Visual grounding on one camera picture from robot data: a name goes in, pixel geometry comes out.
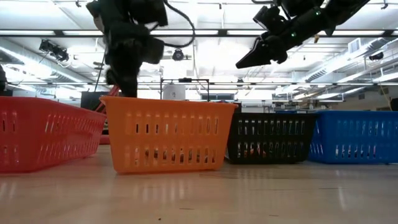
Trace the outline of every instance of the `ceiling duct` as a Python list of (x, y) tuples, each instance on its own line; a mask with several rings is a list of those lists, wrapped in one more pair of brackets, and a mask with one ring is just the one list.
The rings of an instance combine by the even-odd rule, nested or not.
[(0, 39), (0, 46), (10, 52), (14, 52), (17, 55), (21, 55), (30, 60), (34, 60), (37, 63), (41, 61), (42, 65), (53, 68), (54, 72), (57, 72), (59, 75), (67, 77), (74, 82), (92, 82), (92, 80), (90, 80), (89, 78), (86, 78), (83, 75), (79, 75), (67, 68), (62, 68), (61, 66), (58, 66), (57, 63), (52, 62), (49, 59), (43, 58), (43, 56), (37, 55), (30, 50), (27, 50), (9, 40)]
[[(395, 37), (377, 38), (371, 40), (368, 38), (357, 38), (348, 44), (347, 50), (344, 50), (331, 60), (328, 60), (327, 63), (323, 63), (322, 65), (310, 70), (303, 78), (301, 78), (301, 80), (299, 80), (299, 82), (312, 82), (319, 77), (327, 75), (335, 70), (355, 62), (354, 59), (358, 57), (368, 57), (377, 51), (380, 51), (382, 48), (386, 48), (395, 40), (397, 40)], [(284, 86), (281, 87), (281, 89), (277, 89), (275, 93), (278, 95), (290, 93), (296, 90), (298, 87), (299, 86), (297, 85)]]
[(13, 64), (13, 65), (24, 65), (25, 63), (18, 58), (7, 54), (5, 51), (0, 50), (0, 63)]
[[(346, 78), (343, 78), (343, 79), (341, 79), (341, 80), (339, 80), (337, 82), (338, 83), (351, 82), (352, 80), (356, 80), (359, 77), (362, 77), (364, 75), (369, 75), (370, 73), (372, 73), (374, 71), (378, 71), (381, 68), (384, 68), (384, 71), (388, 71), (388, 74), (394, 73), (394, 66), (393, 65), (396, 64), (396, 63), (398, 63), (398, 58), (394, 58), (394, 59), (391, 59), (391, 60), (389, 60), (387, 62), (381, 63), (379, 65), (375, 65), (375, 66), (373, 66), (373, 67), (371, 67), (371, 68), (369, 68), (367, 70), (355, 73), (354, 75), (349, 75)], [(307, 93), (302, 93), (302, 94), (296, 95), (296, 96), (294, 96), (294, 99), (295, 100), (302, 100), (303, 98), (315, 97), (315, 96), (317, 96), (319, 94), (324, 93), (325, 90), (328, 90), (328, 92), (333, 90), (333, 92), (335, 92), (335, 93), (344, 93), (346, 91), (350, 91), (350, 90), (353, 90), (353, 89), (356, 89), (356, 88), (357, 88), (357, 86), (341, 86), (341, 87), (340, 86), (339, 87), (337, 87), (337, 86), (334, 86), (334, 87), (326, 86), (326, 87), (323, 87), (323, 88), (317, 88), (317, 89), (309, 91)]]

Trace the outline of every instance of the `black cable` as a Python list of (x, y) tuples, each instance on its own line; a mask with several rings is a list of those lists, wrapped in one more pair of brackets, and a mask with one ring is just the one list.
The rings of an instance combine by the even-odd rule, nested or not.
[(42, 61), (47, 57), (47, 55), (48, 55), (49, 53), (50, 53), (50, 52), (47, 52), (47, 53), (44, 55), (44, 57), (39, 61), (39, 64), (42, 63)]
[(99, 68), (98, 78), (97, 78), (97, 82), (95, 83), (94, 91), (97, 90), (98, 82), (100, 81), (101, 72), (102, 72), (102, 68), (103, 68), (103, 66), (104, 66), (104, 61), (105, 61), (105, 53), (106, 53), (106, 51), (104, 52), (104, 57), (102, 58), (101, 67)]
[(156, 25), (154, 25), (149, 31), (153, 31), (154, 29), (158, 28), (159, 23), (156, 23)]
[(183, 13), (182, 11), (180, 11), (180, 10), (174, 8), (173, 6), (171, 6), (171, 5), (167, 2), (167, 0), (164, 0), (164, 4), (165, 4), (167, 7), (169, 7), (169, 9), (173, 10), (173, 11), (176, 12), (178, 15), (180, 15), (180, 16), (182, 16), (184, 19), (186, 19), (186, 20), (188, 21), (188, 23), (191, 25), (191, 28), (192, 28), (192, 38), (191, 38), (191, 40), (190, 40), (188, 43), (182, 44), (182, 45), (165, 43), (164, 45), (165, 45), (165, 46), (168, 46), (168, 47), (175, 47), (175, 48), (184, 48), (184, 47), (188, 47), (189, 45), (191, 45), (191, 44), (193, 43), (193, 41), (195, 41), (195, 25), (193, 25), (193, 22), (191, 21), (191, 19), (190, 19), (185, 13)]

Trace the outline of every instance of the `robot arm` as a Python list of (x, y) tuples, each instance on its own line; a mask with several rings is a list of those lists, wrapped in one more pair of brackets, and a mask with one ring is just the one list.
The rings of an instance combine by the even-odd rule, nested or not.
[[(336, 26), (346, 22), (369, 0), (330, 0), (324, 8), (321, 7), (324, 0), (274, 2), (274, 6), (263, 6), (254, 16), (254, 22), (267, 31), (255, 40), (251, 51), (236, 64), (237, 68), (268, 65), (271, 60), (285, 62), (289, 49), (301, 45), (322, 30), (331, 36)], [(288, 19), (279, 15), (279, 7)]]
[(106, 81), (124, 96), (137, 97), (137, 76), (143, 62), (157, 64), (164, 42), (151, 37), (145, 24), (166, 26), (163, 0), (97, 0), (86, 5), (107, 46), (104, 61), (110, 66)]

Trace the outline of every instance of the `wooden floor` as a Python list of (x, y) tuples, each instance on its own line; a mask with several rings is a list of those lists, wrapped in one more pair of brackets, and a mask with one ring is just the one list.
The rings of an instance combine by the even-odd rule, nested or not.
[(397, 223), (398, 166), (232, 166), (117, 175), (108, 147), (0, 176), (0, 223)]

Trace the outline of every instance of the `ceiling pipe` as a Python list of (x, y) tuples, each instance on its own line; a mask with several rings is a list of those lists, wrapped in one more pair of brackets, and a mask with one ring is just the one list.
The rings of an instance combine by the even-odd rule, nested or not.
[[(365, 44), (362, 44), (362, 47), (353, 53), (349, 53), (348, 49), (346, 49), (342, 53), (328, 60), (327, 63), (324, 63), (318, 67), (311, 69), (298, 82), (307, 82), (307, 83), (312, 82), (317, 78), (330, 74), (335, 70), (338, 70), (349, 64), (354, 63), (357, 58), (370, 56), (375, 52), (377, 52), (378, 50), (384, 48), (385, 46), (388, 46), (389, 44), (393, 43), (396, 40), (397, 38), (395, 37), (377, 38)], [(276, 90), (276, 95), (290, 93), (296, 90), (298, 87), (299, 87), (298, 85), (289, 85), (281, 87)]]

